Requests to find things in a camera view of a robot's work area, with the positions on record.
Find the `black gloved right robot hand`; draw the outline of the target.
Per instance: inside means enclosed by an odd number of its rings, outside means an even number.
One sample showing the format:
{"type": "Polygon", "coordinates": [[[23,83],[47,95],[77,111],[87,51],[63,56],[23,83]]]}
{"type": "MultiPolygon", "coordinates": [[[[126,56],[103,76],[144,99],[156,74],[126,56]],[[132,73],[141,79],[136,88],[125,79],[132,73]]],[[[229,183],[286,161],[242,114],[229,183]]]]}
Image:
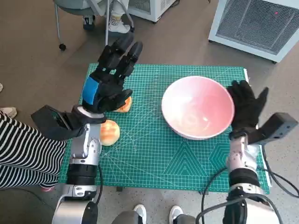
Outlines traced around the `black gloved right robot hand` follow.
{"type": "Polygon", "coordinates": [[[256,97],[254,92],[245,80],[237,82],[234,80],[227,91],[231,95],[235,114],[231,123],[232,129],[255,128],[259,122],[259,116],[266,104],[269,88],[265,87],[256,97]]]}

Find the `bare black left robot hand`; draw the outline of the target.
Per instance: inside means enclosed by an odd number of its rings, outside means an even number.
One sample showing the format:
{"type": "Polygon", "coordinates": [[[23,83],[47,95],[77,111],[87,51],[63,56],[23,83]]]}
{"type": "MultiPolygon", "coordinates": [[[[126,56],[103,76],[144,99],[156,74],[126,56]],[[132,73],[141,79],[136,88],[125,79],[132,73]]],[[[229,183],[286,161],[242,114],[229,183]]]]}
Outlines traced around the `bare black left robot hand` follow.
{"type": "Polygon", "coordinates": [[[103,49],[98,66],[87,78],[82,90],[82,106],[93,113],[115,111],[125,105],[131,89],[123,89],[125,78],[134,70],[142,52],[142,42],[135,42],[129,52],[126,50],[134,40],[129,32],[103,49]]]}

